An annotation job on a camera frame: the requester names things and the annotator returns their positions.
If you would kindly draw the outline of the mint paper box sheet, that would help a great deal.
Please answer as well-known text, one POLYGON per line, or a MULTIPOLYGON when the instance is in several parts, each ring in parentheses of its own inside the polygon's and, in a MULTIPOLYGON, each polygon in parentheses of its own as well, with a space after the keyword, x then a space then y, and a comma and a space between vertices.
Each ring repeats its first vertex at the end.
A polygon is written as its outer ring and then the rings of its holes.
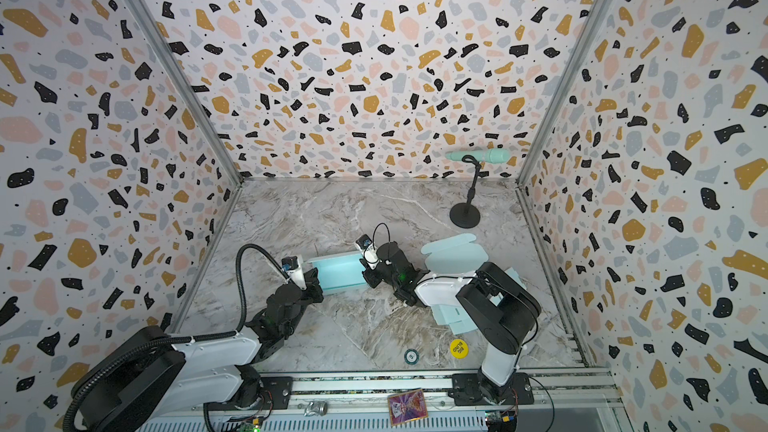
POLYGON ((367 286, 361 259, 360 252, 347 252, 311 258, 308 264, 317 269, 323 293, 330 295, 367 286))

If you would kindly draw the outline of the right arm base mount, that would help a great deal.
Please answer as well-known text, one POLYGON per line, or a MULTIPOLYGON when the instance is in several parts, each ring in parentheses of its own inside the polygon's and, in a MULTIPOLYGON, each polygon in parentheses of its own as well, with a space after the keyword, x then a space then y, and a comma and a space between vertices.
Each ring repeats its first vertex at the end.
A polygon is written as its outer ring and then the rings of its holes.
POLYGON ((447 392, 458 406, 499 405, 514 406, 534 403, 530 377, 523 372, 513 373, 502 386, 496 385, 480 371, 454 374, 447 392))

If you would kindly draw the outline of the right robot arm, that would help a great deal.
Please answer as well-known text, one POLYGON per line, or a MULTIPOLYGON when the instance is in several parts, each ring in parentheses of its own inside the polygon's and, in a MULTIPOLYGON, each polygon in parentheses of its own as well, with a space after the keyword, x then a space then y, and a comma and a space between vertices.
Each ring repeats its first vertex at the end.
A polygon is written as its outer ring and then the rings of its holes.
POLYGON ((469 404, 506 404, 515 395, 518 361, 539 331, 539 302, 492 262, 458 276, 417 269, 394 241, 380 247, 361 236, 363 278, 372 288, 384 282, 408 306, 451 306, 466 312, 487 340, 483 363, 474 374, 453 377, 450 396, 469 404))

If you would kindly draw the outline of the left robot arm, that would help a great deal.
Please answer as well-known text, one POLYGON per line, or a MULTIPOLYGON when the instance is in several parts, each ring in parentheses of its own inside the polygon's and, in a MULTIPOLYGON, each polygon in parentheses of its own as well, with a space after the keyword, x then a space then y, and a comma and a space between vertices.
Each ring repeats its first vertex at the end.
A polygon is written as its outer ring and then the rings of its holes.
POLYGON ((244 409, 261 379, 253 365, 279 350, 308 306, 323 300, 318 272, 281 285, 242 329, 197 336, 146 326, 81 377, 71 391, 66 431, 136 431, 149 420, 207 403, 244 409))

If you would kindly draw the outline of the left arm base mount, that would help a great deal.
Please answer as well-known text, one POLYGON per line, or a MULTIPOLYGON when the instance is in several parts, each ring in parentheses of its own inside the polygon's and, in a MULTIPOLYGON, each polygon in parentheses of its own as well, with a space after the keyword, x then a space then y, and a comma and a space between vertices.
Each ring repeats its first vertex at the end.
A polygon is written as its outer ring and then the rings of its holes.
POLYGON ((233 411, 253 415, 286 410, 294 379, 289 375, 264 376, 252 366, 237 366, 242 384, 227 401, 209 401, 211 411, 233 411))

